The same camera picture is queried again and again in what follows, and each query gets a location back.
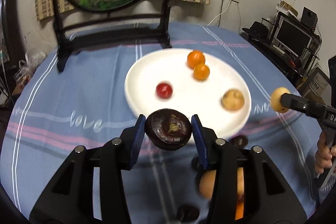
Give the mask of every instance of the speaker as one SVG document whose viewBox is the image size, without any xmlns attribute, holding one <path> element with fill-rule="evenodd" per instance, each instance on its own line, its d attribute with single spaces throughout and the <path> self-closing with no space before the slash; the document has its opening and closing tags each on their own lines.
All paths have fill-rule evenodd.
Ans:
<svg viewBox="0 0 336 224">
<path fill-rule="evenodd" d="M 308 8 L 304 7 L 301 17 L 301 23 L 315 31 L 316 24 L 317 24 L 317 14 L 313 11 L 309 10 Z"/>
</svg>

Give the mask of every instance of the red cherry tomato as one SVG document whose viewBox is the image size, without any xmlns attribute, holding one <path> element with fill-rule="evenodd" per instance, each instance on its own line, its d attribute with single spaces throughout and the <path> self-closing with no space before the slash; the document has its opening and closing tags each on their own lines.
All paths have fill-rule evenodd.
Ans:
<svg viewBox="0 0 336 224">
<path fill-rule="evenodd" d="M 169 99 L 173 94 L 173 89 L 167 83 L 159 83 L 156 86 L 156 94 L 162 99 Z"/>
</svg>

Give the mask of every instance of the white wall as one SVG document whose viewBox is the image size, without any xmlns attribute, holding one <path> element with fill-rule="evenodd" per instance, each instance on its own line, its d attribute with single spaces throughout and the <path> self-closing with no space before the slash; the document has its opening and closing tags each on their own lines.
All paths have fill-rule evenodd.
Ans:
<svg viewBox="0 0 336 224">
<path fill-rule="evenodd" d="M 303 7 L 315 12 L 318 16 L 318 26 L 322 35 L 322 45 L 319 51 L 321 69 L 329 76 L 328 60 L 336 55 L 335 14 L 336 0 L 285 0 L 302 15 Z"/>
<path fill-rule="evenodd" d="M 241 13 L 241 27 L 250 27 L 254 21 L 261 21 L 261 17 L 271 17 L 275 13 L 275 6 L 279 0 L 241 0 L 239 3 Z M 41 47 L 50 51 L 57 45 L 53 31 L 52 19 L 37 21 L 34 0 L 17 0 L 18 19 L 21 25 L 21 36 L 25 49 Z M 173 1 L 171 20 L 195 24 L 208 24 L 219 14 L 221 0 L 211 0 L 210 5 L 190 3 L 186 1 Z M 149 11 L 159 12 L 160 0 L 145 0 L 128 8 L 121 13 L 143 13 Z M 65 24 L 76 23 L 98 15 L 72 12 L 66 14 Z M 231 3 L 228 11 L 222 16 L 221 27 L 239 32 L 239 13 L 236 3 Z"/>
</svg>

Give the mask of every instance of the white plate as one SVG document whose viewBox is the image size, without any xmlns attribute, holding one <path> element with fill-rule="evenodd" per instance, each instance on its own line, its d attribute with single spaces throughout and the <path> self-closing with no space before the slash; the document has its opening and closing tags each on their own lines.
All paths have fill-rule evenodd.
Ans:
<svg viewBox="0 0 336 224">
<path fill-rule="evenodd" d="M 172 48 L 151 52 L 136 61 L 125 79 L 125 96 L 137 117 L 162 109 L 175 109 L 189 119 L 194 114 L 204 127 L 212 128 L 219 138 L 229 138 L 243 128 L 251 111 L 251 94 L 244 79 L 224 61 L 204 54 L 210 76 L 200 82 L 193 78 L 193 70 L 186 64 L 191 50 Z M 162 81 L 170 82 L 173 95 L 170 99 L 157 97 L 155 88 Z M 245 98 L 241 110 L 229 112 L 221 105 L 223 94 L 232 88 L 239 89 Z"/>
</svg>

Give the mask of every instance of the blue tablecloth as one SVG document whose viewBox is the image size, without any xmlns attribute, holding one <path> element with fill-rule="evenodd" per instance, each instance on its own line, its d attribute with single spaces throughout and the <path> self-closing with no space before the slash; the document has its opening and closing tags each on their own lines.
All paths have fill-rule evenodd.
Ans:
<svg viewBox="0 0 336 224">
<path fill-rule="evenodd" d="M 173 47 L 199 49 L 235 68 L 252 96 L 252 110 L 240 134 L 248 148 L 260 145 L 288 181 L 306 214 L 315 208 L 312 177 L 320 133 L 315 119 L 295 111 L 276 114 L 269 95 L 291 83 L 260 52 L 236 33 L 184 23 L 169 26 Z M 0 179 L 13 203 L 27 218 L 44 187 L 77 145 L 94 148 L 117 137 L 136 117 L 124 95 L 131 65 L 159 44 L 117 46 L 72 55 L 63 73 L 53 51 L 36 71 L 16 102 L 3 142 Z M 190 162 L 194 145 L 172 153 L 157 149 L 145 138 L 138 164 L 123 172 L 126 200 L 133 223 L 170 223 L 181 204 L 208 213 L 208 202 L 195 190 Z M 99 169 L 94 173 L 94 215 L 100 218 Z"/>
</svg>

